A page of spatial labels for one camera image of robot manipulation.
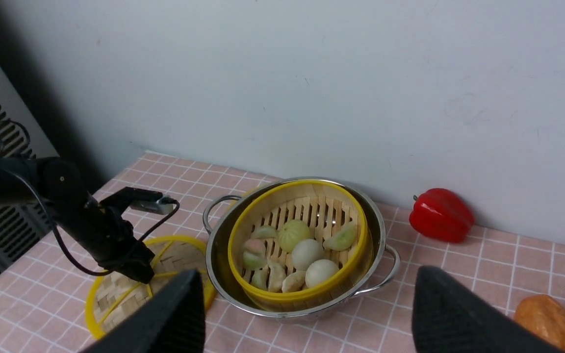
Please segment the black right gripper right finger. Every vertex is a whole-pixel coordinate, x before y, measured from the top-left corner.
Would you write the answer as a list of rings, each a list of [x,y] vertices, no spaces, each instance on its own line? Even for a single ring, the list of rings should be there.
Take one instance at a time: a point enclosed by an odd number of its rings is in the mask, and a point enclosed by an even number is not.
[[[559,353],[436,266],[417,271],[411,333],[417,353]]]

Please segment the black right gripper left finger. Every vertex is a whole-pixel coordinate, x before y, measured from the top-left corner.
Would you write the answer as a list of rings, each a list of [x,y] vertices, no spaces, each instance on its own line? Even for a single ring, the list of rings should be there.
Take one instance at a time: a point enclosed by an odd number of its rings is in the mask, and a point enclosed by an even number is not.
[[[205,303],[197,270],[183,271],[86,353],[202,353]]]

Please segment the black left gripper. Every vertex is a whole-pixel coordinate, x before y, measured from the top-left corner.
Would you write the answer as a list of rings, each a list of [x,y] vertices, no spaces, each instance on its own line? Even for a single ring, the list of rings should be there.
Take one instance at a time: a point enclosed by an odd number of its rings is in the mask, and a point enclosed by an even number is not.
[[[154,254],[143,241],[135,239],[132,223],[91,195],[77,208],[77,217],[74,238],[101,268],[139,283],[150,283]]]

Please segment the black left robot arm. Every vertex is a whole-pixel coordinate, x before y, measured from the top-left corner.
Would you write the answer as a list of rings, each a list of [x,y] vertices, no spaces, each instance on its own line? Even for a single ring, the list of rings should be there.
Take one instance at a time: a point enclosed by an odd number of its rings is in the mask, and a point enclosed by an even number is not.
[[[98,201],[76,165],[63,158],[0,158],[0,206],[38,203],[50,226],[62,228],[103,268],[103,272],[80,268],[97,277],[117,272],[150,283],[154,254],[135,239],[133,225],[123,213],[129,206],[161,198],[161,192],[124,187]]]

